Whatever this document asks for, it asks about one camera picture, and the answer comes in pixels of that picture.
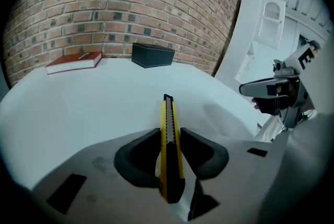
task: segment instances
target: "black box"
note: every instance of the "black box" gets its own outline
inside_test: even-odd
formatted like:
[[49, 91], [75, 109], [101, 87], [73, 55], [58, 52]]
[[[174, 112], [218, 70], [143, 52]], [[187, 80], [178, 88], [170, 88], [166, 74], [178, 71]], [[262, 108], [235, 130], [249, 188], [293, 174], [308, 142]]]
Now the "black box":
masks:
[[144, 68], [171, 65], [175, 51], [163, 46], [133, 43], [131, 60]]

